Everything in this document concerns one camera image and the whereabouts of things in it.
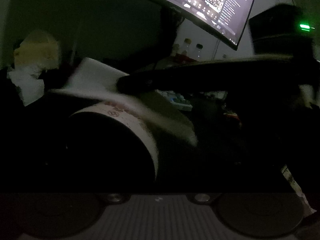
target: monitor screen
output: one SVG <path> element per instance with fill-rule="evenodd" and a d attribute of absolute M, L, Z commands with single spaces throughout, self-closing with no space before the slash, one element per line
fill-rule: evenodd
<path fill-rule="evenodd" d="M 237 49 L 254 0 L 165 0 L 185 18 Z"/>

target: green led indicator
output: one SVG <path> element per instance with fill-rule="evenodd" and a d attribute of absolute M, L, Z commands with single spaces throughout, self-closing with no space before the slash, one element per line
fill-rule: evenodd
<path fill-rule="evenodd" d="M 310 29 L 310 26 L 305 24 L 300 24 L 300 27 L 303 29 Z"/>

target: ribbed gray surface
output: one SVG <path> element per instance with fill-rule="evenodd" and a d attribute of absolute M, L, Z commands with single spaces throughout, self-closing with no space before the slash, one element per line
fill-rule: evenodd
<path fill-rule="evenodd" d="M 34 240 L 22 235 L 19 240 Z M 65 240 L 247 240 L 226 228 L 211 208 L 185 195 L 133 195 L 108 206 L 89 229 Z M 282 240 L 296 239 L 287 236 Z"/>

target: bottle cap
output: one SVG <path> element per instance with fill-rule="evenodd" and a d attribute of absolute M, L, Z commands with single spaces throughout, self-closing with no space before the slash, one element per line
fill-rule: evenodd
<path fill-rule="evenodd" d="M 184 42 L 187 43 L 187 44 L 191 44 L 191 40 L 188 39 L 188 38 L 186 38 L 186 39 L 184 40 Z"/>

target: circular logo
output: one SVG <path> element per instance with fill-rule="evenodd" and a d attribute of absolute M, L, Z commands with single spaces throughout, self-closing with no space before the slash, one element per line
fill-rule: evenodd
<path fill-rule="evenodd" d="M 118 117 L 118 116 L 120 115 L 118 112 L 112 111 L 112 110 L 109 110 L 109 111 L 108 111 L 108 114 L 111 115 L 111 116 L 113 116 L 113 117 Z"/>

